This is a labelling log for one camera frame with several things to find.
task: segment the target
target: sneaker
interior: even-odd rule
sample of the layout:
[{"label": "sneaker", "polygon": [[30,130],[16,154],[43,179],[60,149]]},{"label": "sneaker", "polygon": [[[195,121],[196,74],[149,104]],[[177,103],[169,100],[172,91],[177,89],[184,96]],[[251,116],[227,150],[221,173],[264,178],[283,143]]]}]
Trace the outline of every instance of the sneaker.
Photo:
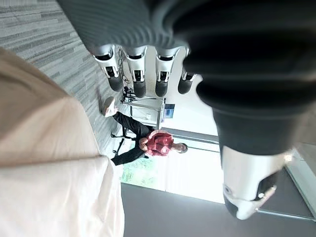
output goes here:
[{"label": "sneaker", "polygon": [[105,101],[105,107],[104,107],[104,117],[111,117],[117,113],[117,108],[114,106],[115,98],[113,96],[109,97]]}]

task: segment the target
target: cable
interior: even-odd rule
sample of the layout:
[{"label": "cable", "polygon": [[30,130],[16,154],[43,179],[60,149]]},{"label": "cable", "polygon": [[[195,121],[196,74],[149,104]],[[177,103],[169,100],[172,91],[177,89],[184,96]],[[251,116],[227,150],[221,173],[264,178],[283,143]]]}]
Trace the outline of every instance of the cable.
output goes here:
[{"label": "cable", "polygon": [[127,77],[124,74],[124,68],[123,68],[123,49],[120,47],[118,50],[118,67],[119,67],[119,74],[121,75],[123,81],[127,84],[130,84],[130,80],[127,79]]}]

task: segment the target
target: floor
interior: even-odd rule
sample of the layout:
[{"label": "floor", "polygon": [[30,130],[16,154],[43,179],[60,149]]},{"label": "floor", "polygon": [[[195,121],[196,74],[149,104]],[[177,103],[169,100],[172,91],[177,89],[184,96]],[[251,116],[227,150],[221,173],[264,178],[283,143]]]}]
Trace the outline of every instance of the floor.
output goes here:
[{"label": "floor", "polygon": [[0,46],[32,63],[83,105],[102,154],[113,157],[110,133],[119,129],[100,114],[109,96],[120,93],[85,49],[72,25],[54,0],[12,0],[0,3]]}]

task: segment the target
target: person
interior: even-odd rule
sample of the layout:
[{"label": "person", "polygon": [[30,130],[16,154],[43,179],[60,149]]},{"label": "person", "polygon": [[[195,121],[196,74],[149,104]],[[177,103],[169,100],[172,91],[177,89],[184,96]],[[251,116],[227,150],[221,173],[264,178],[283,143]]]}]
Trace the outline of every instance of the person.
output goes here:
[{"label": "person", "polygon": [[114,97],[109,97],[105,101],[104,116],[106,118],[113,117],[123,127],[136,134],[135,148],[119,156],[115,156],[112,159],[115,165],[132,162],[144,157],[145,154],[165,157],[171,150],[179,153],[185,153],[188,150],[186,144],[175,143],[169,132],[151,130],[141,122],[120,113],[117,107],[115,107]]}]

